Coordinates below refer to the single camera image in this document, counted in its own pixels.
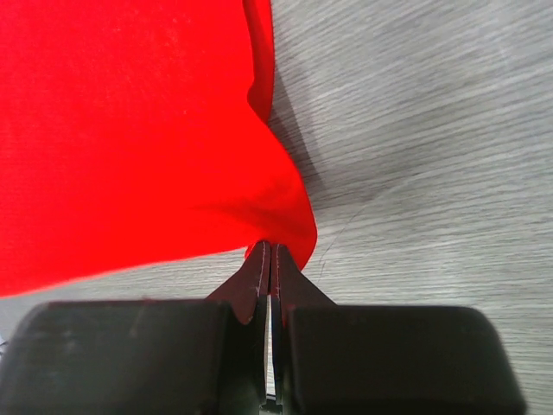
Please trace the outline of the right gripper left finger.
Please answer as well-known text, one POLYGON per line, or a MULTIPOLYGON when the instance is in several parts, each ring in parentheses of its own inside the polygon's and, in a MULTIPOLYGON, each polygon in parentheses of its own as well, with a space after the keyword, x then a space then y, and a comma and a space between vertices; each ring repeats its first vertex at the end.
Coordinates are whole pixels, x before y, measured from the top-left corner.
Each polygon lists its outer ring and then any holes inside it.
POLYGON ((1 360, 4 414, 256 414, 270 245, 203 299, 50 302, 1 360))

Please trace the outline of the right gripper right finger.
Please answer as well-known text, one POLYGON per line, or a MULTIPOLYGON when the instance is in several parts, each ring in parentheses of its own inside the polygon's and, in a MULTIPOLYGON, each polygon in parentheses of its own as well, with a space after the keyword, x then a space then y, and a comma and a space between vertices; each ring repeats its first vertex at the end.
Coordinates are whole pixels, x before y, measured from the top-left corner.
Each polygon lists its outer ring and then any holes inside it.
POLYGON ((458 306, 338 305, 271 253, 273 367, 285 414, 523 414, 496 329, 458 306))

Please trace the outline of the red t shirt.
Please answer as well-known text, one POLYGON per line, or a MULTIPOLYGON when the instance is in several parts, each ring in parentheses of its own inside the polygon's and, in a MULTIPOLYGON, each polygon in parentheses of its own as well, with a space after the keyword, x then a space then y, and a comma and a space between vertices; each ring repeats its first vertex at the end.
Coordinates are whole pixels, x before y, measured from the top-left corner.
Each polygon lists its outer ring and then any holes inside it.
POLYGON ((1 4, 1 294, 317 241, 267 1, 1 4))

